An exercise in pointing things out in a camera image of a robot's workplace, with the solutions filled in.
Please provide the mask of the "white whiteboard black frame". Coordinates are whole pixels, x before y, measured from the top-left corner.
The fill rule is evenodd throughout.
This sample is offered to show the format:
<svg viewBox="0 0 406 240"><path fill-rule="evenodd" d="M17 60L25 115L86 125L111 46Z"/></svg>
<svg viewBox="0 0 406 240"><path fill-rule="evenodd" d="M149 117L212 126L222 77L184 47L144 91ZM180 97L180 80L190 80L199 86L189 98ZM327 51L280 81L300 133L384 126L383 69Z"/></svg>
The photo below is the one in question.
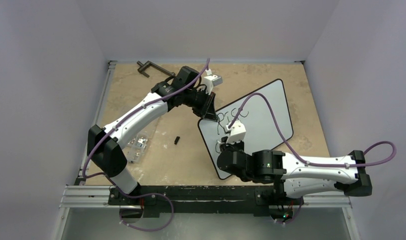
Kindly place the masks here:
<svg viewBox="0 0 406 240"><path fill-rule="evenodd" d="M283 81L275 79L254 92L262 94L267 99L282 135L289 140L294 135L294 130ZM218 122L201 119L197 123L217 177L221 180L231 176L217 166L217 158L220 155L219 142L226 136L223 128L233 120L238 108L248 96L249 94L246 94L217 109ZM246 129L244 151L247 154L260 150L272 150L284 142L275 127L266 102L258 95L248 100L237 119Z"/></svg>

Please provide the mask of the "black marker cap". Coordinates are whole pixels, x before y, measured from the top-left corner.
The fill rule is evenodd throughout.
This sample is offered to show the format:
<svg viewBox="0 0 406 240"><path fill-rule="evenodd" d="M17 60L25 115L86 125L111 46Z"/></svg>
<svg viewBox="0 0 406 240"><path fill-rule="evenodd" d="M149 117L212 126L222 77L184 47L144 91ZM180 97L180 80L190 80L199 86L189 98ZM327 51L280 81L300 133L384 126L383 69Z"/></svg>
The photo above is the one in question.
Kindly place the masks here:
<svg viewBox="0 0 406 240"><path fill-rule="evenodd" d="M175 145L177 145L177 144L178 144L178 142L179 142L180 138L181 138L180 136L177 136L177 137L175 138L175 140L174 140L174 144L175 144Z"/></svg>

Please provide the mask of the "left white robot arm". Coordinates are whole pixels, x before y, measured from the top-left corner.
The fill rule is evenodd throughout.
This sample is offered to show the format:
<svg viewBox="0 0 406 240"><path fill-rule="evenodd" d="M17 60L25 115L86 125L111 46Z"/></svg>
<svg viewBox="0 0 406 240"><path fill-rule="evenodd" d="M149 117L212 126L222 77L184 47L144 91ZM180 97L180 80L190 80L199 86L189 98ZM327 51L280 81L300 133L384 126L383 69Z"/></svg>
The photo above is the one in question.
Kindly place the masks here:
<svg viewBox="0 0 406 240"><path fill-rule="evenodd" d="M128 142L157 118L173 108L185 105L201 119L216 121L213 88L223 79L206 65L200 72L183 66L179 72L158 82L145 98L123 116L103 127L93 125L88 131L87 158L121 191L129 205L140 199L140 184L127 169L123 149Z"/></svg>

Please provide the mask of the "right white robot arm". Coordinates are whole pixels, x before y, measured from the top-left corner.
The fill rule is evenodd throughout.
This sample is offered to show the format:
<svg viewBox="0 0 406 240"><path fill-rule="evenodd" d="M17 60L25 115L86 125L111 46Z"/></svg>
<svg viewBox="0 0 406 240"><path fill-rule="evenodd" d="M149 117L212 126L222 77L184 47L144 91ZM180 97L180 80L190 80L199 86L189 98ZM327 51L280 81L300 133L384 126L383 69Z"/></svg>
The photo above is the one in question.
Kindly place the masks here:
<svg viewBox="0 0 406 240"><path fill-rule="evenodd" d="M342 192L350 197L372 194L370 176L362 166L364 153L354 150L340 157L303 156L278 150L244 151L244 142L221 138L217 167L242 182L273 184L271 196L279 204L289 199L322 192Z"/></svg>

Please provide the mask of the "clear plastic screw box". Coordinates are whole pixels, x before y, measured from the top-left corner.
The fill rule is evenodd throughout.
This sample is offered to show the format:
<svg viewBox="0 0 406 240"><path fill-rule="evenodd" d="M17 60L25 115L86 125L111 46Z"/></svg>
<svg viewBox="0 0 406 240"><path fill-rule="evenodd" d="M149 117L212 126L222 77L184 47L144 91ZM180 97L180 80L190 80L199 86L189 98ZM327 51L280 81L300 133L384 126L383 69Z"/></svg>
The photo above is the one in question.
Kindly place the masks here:
<svg viewBox="0 0 406 240"><path fill-rule="evenodd" d="M156 129L145 128L141 130L135 137L133 137L126 145L124 153L126 160L131 164L136 164L141 161L146 153Z"/></svg>

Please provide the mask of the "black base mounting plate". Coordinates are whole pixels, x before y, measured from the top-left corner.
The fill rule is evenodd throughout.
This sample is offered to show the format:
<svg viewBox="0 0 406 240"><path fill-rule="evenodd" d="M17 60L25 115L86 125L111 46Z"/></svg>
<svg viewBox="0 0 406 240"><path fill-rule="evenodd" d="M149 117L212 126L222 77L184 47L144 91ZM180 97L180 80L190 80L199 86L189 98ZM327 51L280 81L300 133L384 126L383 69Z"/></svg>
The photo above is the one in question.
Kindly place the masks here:
<svg viewBox="0 0 406 240"><path fill-rule="evenodd" d="M293 208L303 204L302 197L290 198L281 187L273 185L143 185L129 196L111 187L108 197L108 205L127 209L127 217L137 209L144 218L179 213L251 214L289 220L293 218Z"/></svg>

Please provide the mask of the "aluminium rail frame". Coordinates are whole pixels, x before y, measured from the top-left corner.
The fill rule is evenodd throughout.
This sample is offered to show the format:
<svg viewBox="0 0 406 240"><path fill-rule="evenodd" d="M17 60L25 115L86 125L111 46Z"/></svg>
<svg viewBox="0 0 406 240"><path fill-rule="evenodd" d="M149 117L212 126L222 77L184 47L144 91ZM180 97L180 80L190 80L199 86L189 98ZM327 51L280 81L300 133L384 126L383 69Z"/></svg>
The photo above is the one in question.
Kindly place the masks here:
<svg viewBox="0 0 406 240"><path fill-rule="evenodd" d="M107 65L107 72L106 77L103 84L103 89L100 94L100 98L98 101L96 113L94 119L91 122L91 126L94 125L101 125L104 111L107 104L107 99L110 92L110 87L112 84L113 76L115 73L116 65L118 64L117 60L110 60ZM68 204L68 199L72 198L75 201L83 201L83 199L87 202L88 199L94 199L95 195L90 195L89 193L94 193L95 191L102 190L100 186L87 186L85 185L87 179L83 178L83 171L85 169L85 173L88 172L89 166L86 165L88 157L88 142L85 143L85 150L82 157L82 161L79 167L78 176L75 179L74 185L66 185L65 190L63 192L62 199L60 201L59 208L64 208L64 205Z"/></svg>

